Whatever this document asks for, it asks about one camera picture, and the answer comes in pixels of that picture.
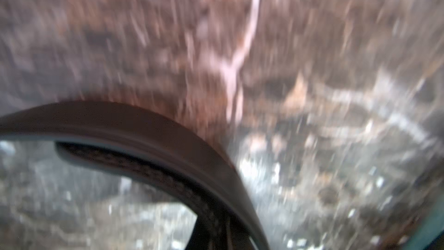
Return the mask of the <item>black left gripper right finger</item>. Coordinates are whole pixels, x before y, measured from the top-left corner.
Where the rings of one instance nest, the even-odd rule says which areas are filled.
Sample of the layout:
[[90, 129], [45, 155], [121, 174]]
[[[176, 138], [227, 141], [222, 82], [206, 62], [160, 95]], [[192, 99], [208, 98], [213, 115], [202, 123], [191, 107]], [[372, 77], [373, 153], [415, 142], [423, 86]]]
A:
[[236, 222], [227, 221], [227, 249], [255, 250], [250, 236]]

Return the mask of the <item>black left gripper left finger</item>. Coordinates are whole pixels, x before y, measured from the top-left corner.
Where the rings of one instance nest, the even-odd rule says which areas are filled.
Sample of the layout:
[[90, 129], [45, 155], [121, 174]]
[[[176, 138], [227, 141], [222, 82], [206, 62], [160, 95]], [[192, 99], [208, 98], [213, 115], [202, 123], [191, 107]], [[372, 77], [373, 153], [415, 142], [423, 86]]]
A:
[[198, 218], [185, 250], [208, 250], [211, 239], [209, 230]]

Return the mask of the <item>long black belt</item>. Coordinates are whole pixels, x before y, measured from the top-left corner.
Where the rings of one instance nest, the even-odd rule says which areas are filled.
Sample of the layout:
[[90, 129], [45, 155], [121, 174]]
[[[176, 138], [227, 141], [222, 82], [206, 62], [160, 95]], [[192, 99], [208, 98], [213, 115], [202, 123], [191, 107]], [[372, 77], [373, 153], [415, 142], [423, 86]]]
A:
[[269, 243], [243, 182], [231, 163], [179, 123], [132, 105], [66, 101], [1, 118], [3, 140], [40, 138], [64, 160], [154, 186], [180, 200], [212, 236], [209, 250], [227, 250], [227, 221]]

